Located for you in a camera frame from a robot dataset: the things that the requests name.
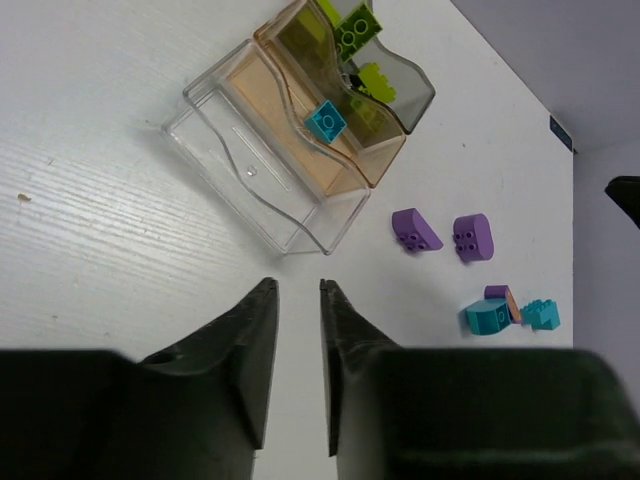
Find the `small green lego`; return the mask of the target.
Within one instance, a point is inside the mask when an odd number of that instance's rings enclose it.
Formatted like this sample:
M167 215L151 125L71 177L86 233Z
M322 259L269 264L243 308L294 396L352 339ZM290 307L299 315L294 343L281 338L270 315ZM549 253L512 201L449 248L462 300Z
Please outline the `small green lego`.
M317 0L317 4L322 9L324 14L329 19L331 25L333 27L337 27L341 22L341 15L338 10L334 7L331 0Z

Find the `green printed lego brick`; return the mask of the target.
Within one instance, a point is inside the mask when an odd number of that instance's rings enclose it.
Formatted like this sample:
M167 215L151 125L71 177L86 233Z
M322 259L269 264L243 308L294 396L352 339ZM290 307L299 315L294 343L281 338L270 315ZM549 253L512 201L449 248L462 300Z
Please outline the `green printed lego brick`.
M383 103L393 103L396 100L396 90L389 85L388 78L381 73L377 63L362 67L357 78L360 92Z

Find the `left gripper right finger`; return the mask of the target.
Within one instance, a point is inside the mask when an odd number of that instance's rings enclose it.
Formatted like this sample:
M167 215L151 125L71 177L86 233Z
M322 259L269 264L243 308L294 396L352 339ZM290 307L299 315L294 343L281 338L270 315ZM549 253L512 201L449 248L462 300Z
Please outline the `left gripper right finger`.
M320 284L328 450L342 479L635 479L639 419L599 356L409 348Z

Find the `blue square lego brick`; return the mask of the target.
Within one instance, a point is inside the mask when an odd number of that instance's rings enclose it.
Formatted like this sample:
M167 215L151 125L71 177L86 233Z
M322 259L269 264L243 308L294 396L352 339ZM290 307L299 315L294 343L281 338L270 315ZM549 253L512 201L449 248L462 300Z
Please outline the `blue square lego brick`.
M346 129L347 122L330 101L324 101L304 121L313 136L325 144L332 144Z

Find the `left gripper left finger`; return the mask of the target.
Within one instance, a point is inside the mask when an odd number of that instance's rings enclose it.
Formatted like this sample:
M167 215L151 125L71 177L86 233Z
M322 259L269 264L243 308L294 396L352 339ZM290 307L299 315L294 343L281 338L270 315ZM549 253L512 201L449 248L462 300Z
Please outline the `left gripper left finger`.
M142 361L108 350L3 351L2 477L251 478L278 317L278 284L265 278Z

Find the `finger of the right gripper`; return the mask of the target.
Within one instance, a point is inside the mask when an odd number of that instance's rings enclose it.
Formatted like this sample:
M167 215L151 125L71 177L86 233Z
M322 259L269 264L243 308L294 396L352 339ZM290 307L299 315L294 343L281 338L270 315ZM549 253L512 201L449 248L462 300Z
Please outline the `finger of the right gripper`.
M605 188L608 197L640 227L640 177L618 176Z

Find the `green square lego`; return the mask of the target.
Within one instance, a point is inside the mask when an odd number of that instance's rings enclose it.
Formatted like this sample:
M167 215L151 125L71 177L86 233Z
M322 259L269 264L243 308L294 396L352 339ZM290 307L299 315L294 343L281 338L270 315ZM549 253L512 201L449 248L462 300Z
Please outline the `green square lego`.
M350 107L356 117L356 130L364 135L379 133L386 125L387 118L378 108L364 102L359 97L350 99Z

